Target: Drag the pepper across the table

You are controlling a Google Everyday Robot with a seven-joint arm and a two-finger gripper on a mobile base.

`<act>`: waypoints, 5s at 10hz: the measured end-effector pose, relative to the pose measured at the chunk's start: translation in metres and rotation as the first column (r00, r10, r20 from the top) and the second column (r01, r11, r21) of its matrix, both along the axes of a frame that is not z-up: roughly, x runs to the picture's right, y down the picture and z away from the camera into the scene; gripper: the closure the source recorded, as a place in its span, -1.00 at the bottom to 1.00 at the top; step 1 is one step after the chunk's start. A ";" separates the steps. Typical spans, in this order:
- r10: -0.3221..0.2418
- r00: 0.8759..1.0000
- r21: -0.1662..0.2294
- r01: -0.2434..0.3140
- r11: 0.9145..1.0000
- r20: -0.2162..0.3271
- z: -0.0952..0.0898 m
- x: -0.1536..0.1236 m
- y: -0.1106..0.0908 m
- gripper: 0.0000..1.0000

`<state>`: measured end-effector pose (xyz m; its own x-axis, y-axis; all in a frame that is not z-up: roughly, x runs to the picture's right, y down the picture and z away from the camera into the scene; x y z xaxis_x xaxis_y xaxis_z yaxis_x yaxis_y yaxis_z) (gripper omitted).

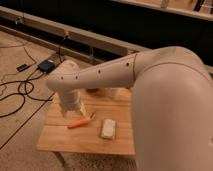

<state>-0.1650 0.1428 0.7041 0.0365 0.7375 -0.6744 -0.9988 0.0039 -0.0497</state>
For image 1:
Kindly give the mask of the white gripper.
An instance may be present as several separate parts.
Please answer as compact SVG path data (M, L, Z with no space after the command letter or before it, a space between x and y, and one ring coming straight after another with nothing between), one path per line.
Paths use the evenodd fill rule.
M77 109L82 117L86 117L86 109L84 104L81 104L81 96L78 90L59 92L58 95L60 99L59 105L61 107L63 118L71 118L71 114L68 111L75 111Z

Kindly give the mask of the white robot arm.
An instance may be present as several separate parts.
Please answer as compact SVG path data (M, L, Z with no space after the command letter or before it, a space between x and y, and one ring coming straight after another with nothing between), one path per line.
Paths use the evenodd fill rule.
M65 110L77 89L130 88L138 171L213 171L213 78L193 51L169 46L85 69L66 60L47 86Z

